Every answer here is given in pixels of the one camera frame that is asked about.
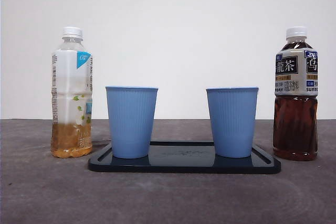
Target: black label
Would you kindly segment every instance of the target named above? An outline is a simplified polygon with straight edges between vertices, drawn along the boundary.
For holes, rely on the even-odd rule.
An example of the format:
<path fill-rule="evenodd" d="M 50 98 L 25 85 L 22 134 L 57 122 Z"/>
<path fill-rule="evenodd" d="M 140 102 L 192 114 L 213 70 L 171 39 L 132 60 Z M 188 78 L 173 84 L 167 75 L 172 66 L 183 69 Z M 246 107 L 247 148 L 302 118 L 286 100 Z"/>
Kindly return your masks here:
<path fill-rule="evenodd" d="M 306 58 L 307 73 L 317 73 L 317 58 Z"/>
<path fill-rule="evenodd" d="M 275 75 L 298 73 L 298 57 L 281 57 L 281 60 L 275 62 Z"/>

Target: plastic bottle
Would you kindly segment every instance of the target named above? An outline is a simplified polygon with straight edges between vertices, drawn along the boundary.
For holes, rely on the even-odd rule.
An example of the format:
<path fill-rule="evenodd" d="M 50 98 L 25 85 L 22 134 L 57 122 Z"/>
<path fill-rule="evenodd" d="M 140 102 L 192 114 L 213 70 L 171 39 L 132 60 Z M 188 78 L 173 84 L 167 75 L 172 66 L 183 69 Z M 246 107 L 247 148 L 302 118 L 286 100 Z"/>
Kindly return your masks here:
<path fill-rule="evenodd" d="M 317 156 L 318 53 L 306 43 L 307 29 L 287 29 L 276 55 L 274 154 L 309 161 Z"/>
<path fill-rule="evenodd" d="M 92 150 L 92 56 L 81 44 L 80 28 L 64 27 L 63 39 L 52 55 L 51 153 L 80 157 Z"/>

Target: gray table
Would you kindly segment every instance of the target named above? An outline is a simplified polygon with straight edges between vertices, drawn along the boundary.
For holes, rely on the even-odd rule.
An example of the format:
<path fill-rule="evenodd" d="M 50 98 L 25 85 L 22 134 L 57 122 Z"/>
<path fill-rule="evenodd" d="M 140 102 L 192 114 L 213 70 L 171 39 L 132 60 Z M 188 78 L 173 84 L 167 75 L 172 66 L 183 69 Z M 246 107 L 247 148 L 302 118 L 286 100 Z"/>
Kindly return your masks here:
<path fill-rule="evenodd" d="M 50 154 L 51 121 L 1 121 L 1 223 L 336 223 L 336 120 L 319 121 L 312 162 L 275 175 L 96 173 Z M 93 120 L 97 151 L 107 120 Z M 211 141 L 209 120 L 156 120 L 153 140 Z M 255 143 L 272 153 L 272 121 Z"/>

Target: ribbed cup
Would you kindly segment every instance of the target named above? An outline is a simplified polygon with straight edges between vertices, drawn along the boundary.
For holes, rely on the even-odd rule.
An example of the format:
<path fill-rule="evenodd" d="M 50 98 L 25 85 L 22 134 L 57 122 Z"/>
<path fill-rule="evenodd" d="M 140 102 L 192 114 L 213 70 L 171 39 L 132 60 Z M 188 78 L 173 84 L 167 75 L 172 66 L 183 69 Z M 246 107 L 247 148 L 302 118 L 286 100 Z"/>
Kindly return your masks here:
<path fill-rule="evenodd" d="M 106 87 L 113 156 L 139 158 L 148 155 L 157 90 Z"/>
<path fill-rule="evenodd" d="M 217 155 L 251 155 L 257 87 L 207 89 L 212 135 Z"/>

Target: cup rim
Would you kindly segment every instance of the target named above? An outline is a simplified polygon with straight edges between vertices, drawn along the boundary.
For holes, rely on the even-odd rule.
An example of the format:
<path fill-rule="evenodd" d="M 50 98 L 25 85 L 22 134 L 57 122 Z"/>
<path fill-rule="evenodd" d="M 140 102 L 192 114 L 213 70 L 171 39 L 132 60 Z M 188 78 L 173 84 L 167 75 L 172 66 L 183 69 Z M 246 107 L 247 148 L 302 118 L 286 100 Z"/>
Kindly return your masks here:
<path fill-rule="evenodd" d="M 241 89 L 257 89 L 259 90 L 259 87 L 224 87 L 224 88 L 208 88 L 206 91 L 212 91 L 212 90 L 241 90 Z"/>
<path fill-rule="evenodd" d="M 156 89 L 154 87 L 136 87 L 136 86 L 105 86 L 106 89 Z"/>

